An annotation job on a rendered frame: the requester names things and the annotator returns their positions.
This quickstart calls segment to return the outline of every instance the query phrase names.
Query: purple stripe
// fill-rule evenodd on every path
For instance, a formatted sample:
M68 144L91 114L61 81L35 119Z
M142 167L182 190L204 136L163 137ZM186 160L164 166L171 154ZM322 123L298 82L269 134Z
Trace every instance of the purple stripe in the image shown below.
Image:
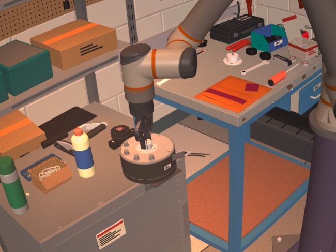
M239 98L239 97L236 97L236 96L233 96L233 95L230 95L228 93L221 92L221 91L216 91L216 90L213 90L212 88L209 88L208 90L206 90L206 92L221 96L221 97L229 99L229 100L236 101L236 102L240 103L241 105L243 105L246 102L242 98Z

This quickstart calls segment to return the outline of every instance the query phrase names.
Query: drawer handle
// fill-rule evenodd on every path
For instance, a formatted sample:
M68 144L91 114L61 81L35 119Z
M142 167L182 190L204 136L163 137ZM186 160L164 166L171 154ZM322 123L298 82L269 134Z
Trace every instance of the drawer handle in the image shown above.
M320 94L318 94L316 97L313 97L313 96L310 96L312 99L317 99L319 96L321 96L321 93Z

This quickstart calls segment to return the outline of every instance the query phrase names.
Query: open box lid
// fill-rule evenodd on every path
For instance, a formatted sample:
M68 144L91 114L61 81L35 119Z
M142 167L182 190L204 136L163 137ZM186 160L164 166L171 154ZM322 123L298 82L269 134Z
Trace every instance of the open box lid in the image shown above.
M288 42L302 37L300 27L299 27L299 22L297 20L296 15L293 15L288 18L282 19L282 22L285 26L285 31L287 34Z

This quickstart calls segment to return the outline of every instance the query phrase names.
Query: wrench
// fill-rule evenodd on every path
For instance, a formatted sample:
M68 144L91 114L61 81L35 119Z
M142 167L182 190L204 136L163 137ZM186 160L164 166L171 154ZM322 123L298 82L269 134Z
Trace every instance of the wrench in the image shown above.
M260 66L263 66L264 64L269 64L269 61L262 61L261 63L259 63L259 64L255 65L255 66L253 66L252 68L247 69L247 70L244 70L244 71L241 71L240 73L241 73L242 75L246 75L247 72L252 71L252 70L254 70L254 69L256 69L256 68L259 68Z

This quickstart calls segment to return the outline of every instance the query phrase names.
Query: black toolbox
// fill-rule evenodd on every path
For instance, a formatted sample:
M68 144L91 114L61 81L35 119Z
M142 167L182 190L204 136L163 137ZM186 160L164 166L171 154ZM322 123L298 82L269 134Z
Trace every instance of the black toolbox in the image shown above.
M244 14L213 26L210 30L210 38L224 43L234 43L263 26L265 26L264 19Z

